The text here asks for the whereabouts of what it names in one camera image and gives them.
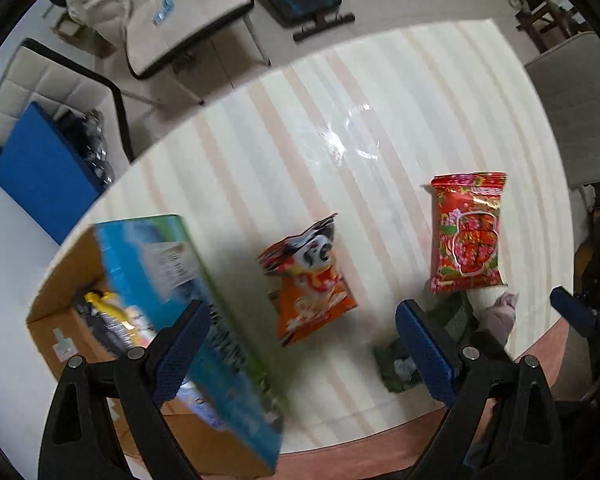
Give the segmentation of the orange cartoon snack packet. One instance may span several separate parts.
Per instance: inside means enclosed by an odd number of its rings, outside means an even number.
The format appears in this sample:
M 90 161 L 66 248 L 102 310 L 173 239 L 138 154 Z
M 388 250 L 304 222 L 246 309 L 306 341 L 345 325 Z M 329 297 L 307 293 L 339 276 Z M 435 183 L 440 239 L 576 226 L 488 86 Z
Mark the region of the orange cartoon snack packet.
M 280 281 L 270 300 L 284 347 L 358 306 L 337 261 L 335 218 L 331 214 L 302 233 L 283 238 L 258 258 L 264 274 Z

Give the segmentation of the black snack packet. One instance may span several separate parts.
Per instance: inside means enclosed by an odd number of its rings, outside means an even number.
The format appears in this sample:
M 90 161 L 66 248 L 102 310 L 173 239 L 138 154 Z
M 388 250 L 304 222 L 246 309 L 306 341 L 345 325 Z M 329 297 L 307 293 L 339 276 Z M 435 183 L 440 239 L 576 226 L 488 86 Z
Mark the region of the black snack packet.
M 123 356 L 136 346 L 137 331 L 114 292 L 91 289 L 77 294 L 72 305 L 92 336 L 113 356 Z

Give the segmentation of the purple grey sock bundle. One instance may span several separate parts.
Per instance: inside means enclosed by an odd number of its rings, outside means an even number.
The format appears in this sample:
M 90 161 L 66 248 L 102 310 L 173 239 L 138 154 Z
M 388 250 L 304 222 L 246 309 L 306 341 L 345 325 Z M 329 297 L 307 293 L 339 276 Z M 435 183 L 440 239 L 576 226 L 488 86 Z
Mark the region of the purple grey sock bundle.
M 506 346 L 515 326 L 518 298 L 518 294 L 504 292 L 479 316 L 478 331 L 489 333 L 501 347 Z

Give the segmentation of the white quilted chair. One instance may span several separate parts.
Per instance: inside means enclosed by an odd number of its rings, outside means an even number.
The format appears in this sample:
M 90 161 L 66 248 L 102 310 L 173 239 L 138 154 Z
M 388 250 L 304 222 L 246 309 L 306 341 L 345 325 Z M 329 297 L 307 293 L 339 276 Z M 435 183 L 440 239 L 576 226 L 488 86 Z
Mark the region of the white quilted chair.
M 123 174 L 135 159 L 122 92 L 109 79 L 27 38 L 10 58 L 0 79 L 0 155 L 16 122 L 31 103 L 51 118 L 65 112 L 98 110 L 104 116 L 107 160 Z

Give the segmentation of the open cardboard box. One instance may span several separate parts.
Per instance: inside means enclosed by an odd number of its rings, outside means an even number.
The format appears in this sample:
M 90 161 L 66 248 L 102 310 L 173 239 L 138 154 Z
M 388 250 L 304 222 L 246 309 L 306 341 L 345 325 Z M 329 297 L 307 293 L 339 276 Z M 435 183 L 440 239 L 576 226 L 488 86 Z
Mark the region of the open cardboard box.
M 32 301 L 30 335 L 56 378 L 42 479 L 274 474 L 283 417 L 176 214 L 97 223 Z

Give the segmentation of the brown wooden chair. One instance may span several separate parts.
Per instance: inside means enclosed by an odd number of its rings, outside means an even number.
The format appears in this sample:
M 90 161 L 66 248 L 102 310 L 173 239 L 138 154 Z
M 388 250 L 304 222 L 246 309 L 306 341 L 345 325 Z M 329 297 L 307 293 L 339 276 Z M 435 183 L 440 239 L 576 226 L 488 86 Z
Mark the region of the brown wooden chair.
M 540 53 L 593 30 L 568 0 L 513 0 L 512 6 L 517 10 L 516 29 L 523 32 Z

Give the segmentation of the blue wrapper on seat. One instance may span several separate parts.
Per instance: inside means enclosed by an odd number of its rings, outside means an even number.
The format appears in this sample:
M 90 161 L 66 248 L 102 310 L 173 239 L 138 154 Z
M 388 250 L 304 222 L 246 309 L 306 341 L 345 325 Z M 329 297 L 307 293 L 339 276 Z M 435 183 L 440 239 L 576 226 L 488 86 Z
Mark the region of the blue wrapper on seat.
M 155 26 L 161 25 L 173 12 L 174 0 L 161 0 L 159 9 L 155 12 L 152 18 L 152 24 Z

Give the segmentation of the chrome weight plates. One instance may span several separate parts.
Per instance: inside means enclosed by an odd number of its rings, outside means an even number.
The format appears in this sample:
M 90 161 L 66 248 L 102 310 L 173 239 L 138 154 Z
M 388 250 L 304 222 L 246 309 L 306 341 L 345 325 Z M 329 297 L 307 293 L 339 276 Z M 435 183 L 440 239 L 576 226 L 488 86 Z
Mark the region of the chrome weight plates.
M 71 144 L 103 188 L 114 182 L 114 170 L 108 160 L 108 144 L 104 136 L 104 115 L 99 110 L 76 114 L 65 110 L 56 126 Z

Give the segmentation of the yellow mesh scrubber pouch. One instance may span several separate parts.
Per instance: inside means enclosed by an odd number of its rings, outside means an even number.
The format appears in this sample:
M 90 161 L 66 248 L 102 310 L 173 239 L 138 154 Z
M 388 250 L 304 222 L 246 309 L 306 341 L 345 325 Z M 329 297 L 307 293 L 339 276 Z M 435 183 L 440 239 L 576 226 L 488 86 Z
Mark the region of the yellow mesh scrubber pouch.
M 126 350 L 142 345 L 140 332 L 120 306 L 121 298 L 118 294 L 92 289 L 83 298 L 91 314 L 104 323 L 105 335 L 113 336 L 118 348 Z

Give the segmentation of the green snack packet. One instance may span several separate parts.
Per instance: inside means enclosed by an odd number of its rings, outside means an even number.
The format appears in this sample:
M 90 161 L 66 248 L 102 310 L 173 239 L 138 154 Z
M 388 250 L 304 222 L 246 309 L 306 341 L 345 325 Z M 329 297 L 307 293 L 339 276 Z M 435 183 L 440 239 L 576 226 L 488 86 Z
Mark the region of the green snack packet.
M 398 338 L 373 350 L 381 382 L 391 393 L 423 382 L 438 400 L 452 396 L 456 365 L 451 353 L 468 343 L 477 326 L 464 292 L 453 292 L 429 311 L 411 299 L 400 302 L 396 307 Z

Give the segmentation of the striped table mat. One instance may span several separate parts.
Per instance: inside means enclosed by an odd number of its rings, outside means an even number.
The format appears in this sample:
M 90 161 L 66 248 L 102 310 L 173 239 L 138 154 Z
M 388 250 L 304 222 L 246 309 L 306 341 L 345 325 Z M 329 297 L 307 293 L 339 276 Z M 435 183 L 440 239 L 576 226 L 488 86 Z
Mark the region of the striped table mat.
M 283 451 L 316 450 L 437 406 L 393 394 L 373 348 L 396 336 L 404 299 L 432 303 L 439 174 L 503 171 L 498 260 L 518 292 L 507 348 L 519 356 L 556 322 L 573 235 L 562 160 L 524 66 L 498 26 L 459 21 L 337 44 L 230 92 L 140 156 L 78 224 L 179 214 L 213 285 L 286 408 Z M 283 347 L 257 258 L 321 218 L 356 307 Z

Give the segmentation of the grey shell chair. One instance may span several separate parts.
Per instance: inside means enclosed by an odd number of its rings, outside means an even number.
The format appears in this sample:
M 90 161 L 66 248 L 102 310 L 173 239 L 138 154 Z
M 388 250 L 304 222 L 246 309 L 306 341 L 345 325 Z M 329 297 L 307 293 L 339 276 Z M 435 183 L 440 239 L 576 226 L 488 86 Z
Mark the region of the grey shell chair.
M 568 185 L 600 182 L 600 38 L 582 32 L 540 54 L 526 71 L 544 106 Z

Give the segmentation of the red floral snack packet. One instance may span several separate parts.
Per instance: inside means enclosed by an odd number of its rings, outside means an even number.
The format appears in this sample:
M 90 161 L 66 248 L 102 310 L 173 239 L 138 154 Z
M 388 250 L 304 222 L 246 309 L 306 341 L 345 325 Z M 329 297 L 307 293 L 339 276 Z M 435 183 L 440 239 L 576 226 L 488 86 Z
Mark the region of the red floral snack packet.
M 498 268 L 504 172 L 442 174 L 434 191 L 436 241 L 430 287 L 435 294 L 501 286 Z

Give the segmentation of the white chair with jacket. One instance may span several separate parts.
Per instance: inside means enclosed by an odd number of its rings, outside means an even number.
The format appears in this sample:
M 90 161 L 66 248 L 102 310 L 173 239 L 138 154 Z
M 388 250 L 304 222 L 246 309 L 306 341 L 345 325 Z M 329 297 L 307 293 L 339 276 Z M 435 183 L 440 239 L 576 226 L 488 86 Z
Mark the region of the white chair with jacket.
M 195 44 L 241 20 L 256 45 L 262 63 L 271 60 L 258 39 L 249 13 L 254 0 L 174 0 L 174 10 L 159 26 L 152 18 L 161 0 L 149 0 L 136 8 L 124 28 L 123 46 L 131 75 L 145 80 L 172 64 Z

